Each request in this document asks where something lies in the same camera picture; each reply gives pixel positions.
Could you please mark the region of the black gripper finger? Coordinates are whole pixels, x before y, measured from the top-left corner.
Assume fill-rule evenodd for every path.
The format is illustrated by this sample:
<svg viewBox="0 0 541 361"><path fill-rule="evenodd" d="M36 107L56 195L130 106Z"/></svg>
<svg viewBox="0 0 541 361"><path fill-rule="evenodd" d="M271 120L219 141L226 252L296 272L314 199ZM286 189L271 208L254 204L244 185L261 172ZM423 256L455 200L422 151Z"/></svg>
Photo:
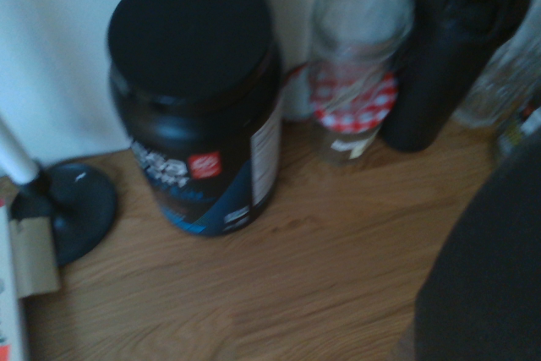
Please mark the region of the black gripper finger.
<svg viewBox="0 0 541 361"><path fill-rule="evenodd" d="M506 160L445 241L415 301L417 360L540 358L540 151Z"/></svg>

